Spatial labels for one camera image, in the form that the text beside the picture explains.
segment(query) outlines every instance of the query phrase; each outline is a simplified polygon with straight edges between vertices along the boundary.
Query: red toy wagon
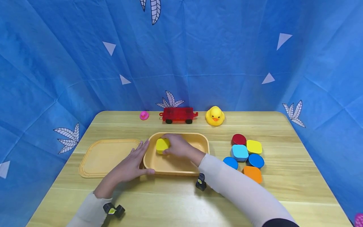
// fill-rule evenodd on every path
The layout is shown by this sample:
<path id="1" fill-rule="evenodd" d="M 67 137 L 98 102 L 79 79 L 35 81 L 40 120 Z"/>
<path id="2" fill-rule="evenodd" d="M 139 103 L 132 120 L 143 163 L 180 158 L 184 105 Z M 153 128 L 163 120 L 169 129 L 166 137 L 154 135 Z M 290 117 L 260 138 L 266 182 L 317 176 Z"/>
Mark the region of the red toy wagon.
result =
<path id="1" fill-rule="evenodd" d="M 191 124 L 193 123 L 193 118 L 198 116 L 198 112 L 193 113 L 192 107 L 167 107 L 159 115 L 163 117 L 163 121 L 167 124 L 171 124 L 173 121 L 185 121 L 185 123 Z"/>

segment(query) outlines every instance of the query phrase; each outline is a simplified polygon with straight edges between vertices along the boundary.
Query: white sleeve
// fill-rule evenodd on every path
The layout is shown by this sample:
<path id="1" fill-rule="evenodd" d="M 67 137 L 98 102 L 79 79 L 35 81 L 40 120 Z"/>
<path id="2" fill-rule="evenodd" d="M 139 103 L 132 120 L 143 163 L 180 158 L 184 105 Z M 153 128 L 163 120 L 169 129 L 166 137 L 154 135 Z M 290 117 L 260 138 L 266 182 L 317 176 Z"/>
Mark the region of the white sleeve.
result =
<path id="1" fill-rule="evenodd" d="M 231 201 L 253 226 L 261 227 L 275 218 L 295 222 L 285 207 L 266 189 L 216 157 L 206 154 L 199 171 L 204 174 L 205 182 Z"/>
<path id="2" fill-rule="evenodd" d="M 98 199 L 91 192 L 67 227 L 101 227 L 107 216 L 103 206 L 111 201 L 112 199 Z"/>

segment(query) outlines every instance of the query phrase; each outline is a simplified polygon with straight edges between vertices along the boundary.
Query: yellow square block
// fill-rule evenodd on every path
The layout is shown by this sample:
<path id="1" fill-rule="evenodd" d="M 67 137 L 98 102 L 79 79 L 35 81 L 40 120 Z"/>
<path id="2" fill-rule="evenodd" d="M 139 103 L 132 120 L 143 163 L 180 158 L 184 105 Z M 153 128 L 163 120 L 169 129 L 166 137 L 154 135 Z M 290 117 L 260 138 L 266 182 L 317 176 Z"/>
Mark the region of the yellow square block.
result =
<path id="1" fill-rule="evenodd" d="M 255 140 L 247 140 L 247 150 L 250 154 L 261 154 L 262 153 L 262 145 L 260 142 Z"/>
<path id="2" fill-rule="evenodd" d="M 158 154 L 162 154 L 164 150 L 168 149 L 170 146 L 169 140 L 168 139 L 158 139 L 156 141 L 156 151 Z"/>

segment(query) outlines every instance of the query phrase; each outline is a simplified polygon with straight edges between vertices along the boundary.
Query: blue curtain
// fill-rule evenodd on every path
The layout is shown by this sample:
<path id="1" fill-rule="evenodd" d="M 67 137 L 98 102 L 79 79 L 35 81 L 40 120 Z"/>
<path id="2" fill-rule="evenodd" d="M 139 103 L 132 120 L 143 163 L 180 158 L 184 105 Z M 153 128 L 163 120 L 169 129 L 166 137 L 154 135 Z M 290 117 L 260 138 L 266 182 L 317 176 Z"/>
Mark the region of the blue curtain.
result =
<path id="1" fill-rule="evenodd" d="M 360 0 L 0 1 L 0 226 L 26 225 L 98 112 L 168 105 L 285 113 L 352 220 L 361 12 Z"/>

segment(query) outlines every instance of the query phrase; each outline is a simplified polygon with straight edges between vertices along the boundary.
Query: white triangle pattern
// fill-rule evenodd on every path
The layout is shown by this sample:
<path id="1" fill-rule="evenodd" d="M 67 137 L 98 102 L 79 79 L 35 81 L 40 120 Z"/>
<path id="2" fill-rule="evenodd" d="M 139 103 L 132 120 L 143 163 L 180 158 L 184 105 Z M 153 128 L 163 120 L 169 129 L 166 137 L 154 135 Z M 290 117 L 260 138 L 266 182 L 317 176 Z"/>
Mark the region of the white triangle pattern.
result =
<path id="1" fill-rule="evenodd" d="M 10 161 L 0 164 L 0 177 L 6 179 L 9 171 Z"/>
<path id="2" fill-rule="evenodd" d="M 109 54 L 112 56 L 113 51 L 115 50 L 116 44 L 109 43 L 109 42 L 103 42 L 103 44 L 105 45 Z"/>
<path id="3" fill-rule="evenodd" d="M 271 73 L 267 74 L 262 84 L 267 84 L 275 81 L 275 79 L 272 77 Z"/>
<path id="4" fill-rule="evenodd" d="M 278 43 L 277 43 L 277 49 L 280 49 L 280 47 L 289 39 L 291 38 L 292 35 L 291 34 L 285 34 L 285 33 L 280 33 L 280 36 L 278 37 Z"/>
<path id="5" fill-rule="evenodd" d="M 124 85 L 124 84 L 130 84 L 131 83 L 128 79 L 126 79 L 122 75 L 120 75 L 120 79 L 121 79 L 122 85 Z"/>

